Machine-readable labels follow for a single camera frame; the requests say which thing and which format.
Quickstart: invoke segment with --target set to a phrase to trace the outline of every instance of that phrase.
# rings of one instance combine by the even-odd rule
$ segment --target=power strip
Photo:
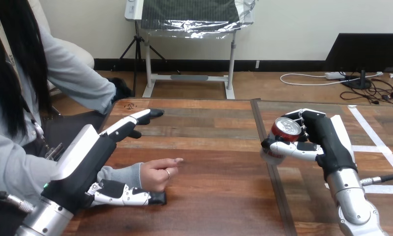
[[[344,79],[345,78],[345,72],[341,72],[343,75],[340,74],[340,72],[327,72],[325,73],[325,78],[327,80],[339,80],[339,79]],[[370,77],[376,77],[376,76],[382,76],[383,72],[377,72],[375,75],[367,75],[366,78]]]
[[[325,73],[325,78],[327,78],[327,80],[339,80],[344,79],[345,76],[341,75],[339,72],[327,72]]]

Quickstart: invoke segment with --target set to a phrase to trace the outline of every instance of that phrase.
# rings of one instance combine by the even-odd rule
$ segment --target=white wall
[[[134,35],[126,0],[40,0],[54,37],[118,58]],[[393,0],[260,0],[236,59],[325,60],[340,32],[393,32]],[[152,38],[167,59],[228,59],[231,39]],[[134,57],[134,50],[126,58]]]

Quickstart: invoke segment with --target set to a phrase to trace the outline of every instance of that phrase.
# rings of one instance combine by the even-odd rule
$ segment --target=woman
[[[50,147],[59,143],[67,147],[88,123],[98,129],[112,104],[128,97],[130,90],[119,79],[110,82],[99,76],[39,27],[27,0],[0,0],[1,27],[13,56],[8,56],[0,38],[0,191],[36,201],[55,168],[54,161],[44,158],[47,148],[37,138],[34,125],[34,121],[41,123],[40,113],[49,116],[52,112],[47,79],[75,101],[95,110],[43,122]],[[17,73],[12,66],[14,59]],[[103,167],[97,178],[163,191],[170,176],[178,173],[180,161],[155,160],[119,170]],[[23,218],[13,207],[0,202],[0,235],[13,235]]]

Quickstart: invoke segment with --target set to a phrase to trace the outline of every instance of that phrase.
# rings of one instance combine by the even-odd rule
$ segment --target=robotic arm
[[[284,117],[302,128],[298,142],[270,138],[262,142],[263,151],[316,161],[324,171],[337,206],[338,224],[347,236],[386,236],[380,227],[376,207],[367,200],[358,176],[350,139],[340,116],[327,118],[322,112],[301,109]]]
[[[147,192],[112,180],[97,182],[97,174],[114,152],[116,143],[126,137],[140,138],[134,131],[138,124],[163,115],[161,110],[147,109],[127,116],[100,134],[86,125],[76,136],[60,160],[51,181],[44,186],[36,206],[12,195],[2,199],[16,205],[28,215],[17,236],[59,236],[70,219],[92,203],[117,206],[166,204],[166,194]]]

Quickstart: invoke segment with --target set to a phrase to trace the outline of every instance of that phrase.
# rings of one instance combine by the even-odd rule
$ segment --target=monitor stand
[[[346,79],[355,79],[357,76],[345,76]],[[352,89],[369,89],[371,87],[370,80],[365,78],[365,70],[362,70],[359,80],[347,81],[342,83]]]

